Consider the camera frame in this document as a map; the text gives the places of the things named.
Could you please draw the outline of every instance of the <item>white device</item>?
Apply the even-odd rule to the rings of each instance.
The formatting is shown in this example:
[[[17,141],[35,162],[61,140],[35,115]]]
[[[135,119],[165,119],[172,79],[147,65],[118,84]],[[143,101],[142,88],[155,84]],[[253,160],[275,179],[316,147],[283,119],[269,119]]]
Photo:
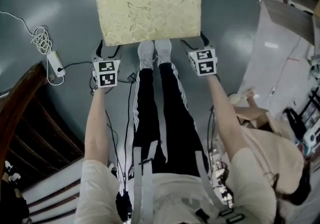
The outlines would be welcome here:
[[[218,61],[215,49],[205,47],[203,50],[191,51],[188,57],[198,76],[216,74]]]
[[[120,60],[93,63],[98,88],[114,87],[118,83]]]
[[[65,73],[66,71],[65,71],[65,69],[63,69],[63,66],[60,62],[60,59],[59,59],[56,51],[51,51],[49,54],[47,54],[47,59],[48,59],[49,63],[51,64],[52,69],[54,70],[55,75],[57,77],[62,77],[64,75],[66,75],[66,73]]]

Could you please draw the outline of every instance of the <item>forearm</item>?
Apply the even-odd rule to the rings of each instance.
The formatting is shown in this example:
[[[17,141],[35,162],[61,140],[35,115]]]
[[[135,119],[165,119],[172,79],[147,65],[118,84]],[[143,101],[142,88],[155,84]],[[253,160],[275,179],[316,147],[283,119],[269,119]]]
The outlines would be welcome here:
[[[85,129],[86,160],[96,160],[106,164],[108,157],[107,115],[105,113],[105,92],[97,89],[91,103]]]
[[[214,106],[220,138],[230,161],[242,148],[248,147],[244,140],[235,110],[216,76],[207,77]]]

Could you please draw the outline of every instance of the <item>shoe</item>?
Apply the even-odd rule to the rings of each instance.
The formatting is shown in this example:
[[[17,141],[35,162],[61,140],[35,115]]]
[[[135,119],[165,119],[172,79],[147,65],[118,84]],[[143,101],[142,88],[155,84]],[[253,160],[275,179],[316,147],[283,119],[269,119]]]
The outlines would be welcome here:
[[[154,43],[152,41],[144,41],[139,44],[138,55],[140,58],[140,70],[144,68],[154,69]]]
[[[171,63],[172,44],[170,40],[156,40],[154,42],[157,51],[158,66],[163,63]]]

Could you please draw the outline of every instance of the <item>coiled white cable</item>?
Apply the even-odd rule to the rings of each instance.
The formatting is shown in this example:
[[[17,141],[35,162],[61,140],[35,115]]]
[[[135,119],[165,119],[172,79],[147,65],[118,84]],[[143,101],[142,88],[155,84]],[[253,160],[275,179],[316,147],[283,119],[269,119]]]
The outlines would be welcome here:
[[[43,55],[46,55],[46,79],[48,80],[48,82],[53,85],[53,86],[59,86],[61,85],[63,82],[65,82],[65,77],[62,77],[62,82],[60,83],[51,83],[49,80],[49,61],[48,61],[48,54],[51,52],[52,49],[52,41],[49,39],[49,34],[47,32],[47,30],[43,27],[43,26],[39,26],[37,28],[35,28],[35,30],[33,31],[33,33],[30,32],[27,24],[25,23],[25,21],[21,18],[17,18],[16,16],[14,16],[13,14],[10,14],[8,12],[2,12],[0,10],[0,13],[2,14],[6,14],[9,15],[17,20],[20,20],[21,22],[23,22],[26,30],[28,31],[28,33],[31,35],[32,40],[30,43],[34,43],[35,46],[37,47],[36,49]]]

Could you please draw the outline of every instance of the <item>beige shirt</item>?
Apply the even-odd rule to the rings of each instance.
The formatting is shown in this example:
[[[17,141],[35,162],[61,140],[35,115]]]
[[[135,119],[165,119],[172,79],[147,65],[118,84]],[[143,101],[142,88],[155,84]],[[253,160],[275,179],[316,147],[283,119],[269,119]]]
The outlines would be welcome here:
[[[243,137],[256,157],[265,179],[273,185],[274,175],[279,174],[276,189],[278,192],[291,194],[296,191],[304,167],[304,160],[299,149],[288,139],[274,133],[241,127]],[[227,185],[233,180],[229,172]]]
[[[104,164],[94,160],[85,161],[82,170],[75,224],[120,224],[115,204],[119,181]],[[235,212],[246,217],[241,223],[273,223],[276,197],[249,148],[235,154],[230,170],[234,176]],[[195,205],[211,217],[210,223],[224,223],[224,219],[217,215],[218,209],[209,200],[201,179],[158,173],[153,174],[153,185],[153,224],[202,223],[194,215]]]

